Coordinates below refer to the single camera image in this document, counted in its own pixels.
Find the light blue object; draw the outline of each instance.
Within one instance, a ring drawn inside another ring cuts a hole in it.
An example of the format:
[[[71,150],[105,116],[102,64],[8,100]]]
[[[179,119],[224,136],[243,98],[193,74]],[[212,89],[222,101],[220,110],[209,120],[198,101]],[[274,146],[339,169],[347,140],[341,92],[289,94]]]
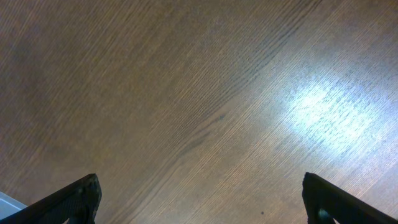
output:
[[[0,220],[26,208],[26,205],[0,192]]]

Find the wooden surface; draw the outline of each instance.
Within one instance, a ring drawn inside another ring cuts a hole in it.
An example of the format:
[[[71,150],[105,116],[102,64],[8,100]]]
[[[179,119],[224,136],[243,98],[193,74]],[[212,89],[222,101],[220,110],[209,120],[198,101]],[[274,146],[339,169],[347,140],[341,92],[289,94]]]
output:
[[[395,0],[0,0],[0,191],[95,172],[98,223],[305,223],[309,171],[398,217],[397,25]]]

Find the wood grain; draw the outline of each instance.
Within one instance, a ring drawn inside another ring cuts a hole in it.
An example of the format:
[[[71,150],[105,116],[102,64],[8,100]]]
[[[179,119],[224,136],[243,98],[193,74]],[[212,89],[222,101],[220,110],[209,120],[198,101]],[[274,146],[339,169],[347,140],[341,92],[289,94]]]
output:
[[[314,172],[398,217],[394,0],[0,1],[0,191],[98,223],[305,223]]]

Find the black plastic part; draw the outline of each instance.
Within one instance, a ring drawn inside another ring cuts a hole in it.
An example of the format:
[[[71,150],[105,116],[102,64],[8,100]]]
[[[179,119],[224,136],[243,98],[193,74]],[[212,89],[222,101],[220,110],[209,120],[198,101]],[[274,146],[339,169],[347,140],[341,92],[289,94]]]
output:
[[[398,224],[316,174],[305,174],[302,195],[308,224],[333,224],[334,220],[340,224]]]
[[[33,205],[0,220],[5,223],[92,224],[101,201],[96,174],[89,174]]]

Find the dark wood grain streak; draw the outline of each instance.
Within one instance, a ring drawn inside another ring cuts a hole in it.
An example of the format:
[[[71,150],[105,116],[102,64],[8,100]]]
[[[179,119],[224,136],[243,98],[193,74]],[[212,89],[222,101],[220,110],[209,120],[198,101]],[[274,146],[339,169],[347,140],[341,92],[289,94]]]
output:
[[[314,172],[398,217],[398,5],[0,1],[0,191],[98,223],[305,223]]]

